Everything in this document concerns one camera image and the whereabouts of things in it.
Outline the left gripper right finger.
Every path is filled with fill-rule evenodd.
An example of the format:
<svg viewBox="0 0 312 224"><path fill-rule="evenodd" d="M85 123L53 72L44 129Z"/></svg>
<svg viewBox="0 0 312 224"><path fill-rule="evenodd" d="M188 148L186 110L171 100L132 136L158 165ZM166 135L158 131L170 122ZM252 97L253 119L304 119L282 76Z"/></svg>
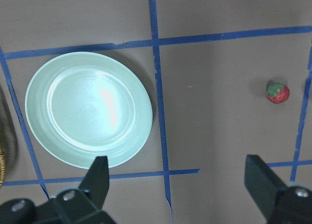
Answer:
<svg viewBox="0 0 312 224"><path fill-rule="evenodd" d="M288 189L258 155L246 156L244 185L267 221L272 216L280 196Z"/></svg>

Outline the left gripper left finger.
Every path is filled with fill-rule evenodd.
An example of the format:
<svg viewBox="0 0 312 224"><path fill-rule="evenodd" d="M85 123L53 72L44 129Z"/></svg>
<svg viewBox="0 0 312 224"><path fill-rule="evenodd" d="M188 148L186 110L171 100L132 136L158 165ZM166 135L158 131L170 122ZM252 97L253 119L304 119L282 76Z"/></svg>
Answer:
<svg viewBox="0 0 312 224"><path fill-rule="evenodd" d="M78 187L98 209L102 209L108 194L109 178L108 158L98 156Z"/></svg>

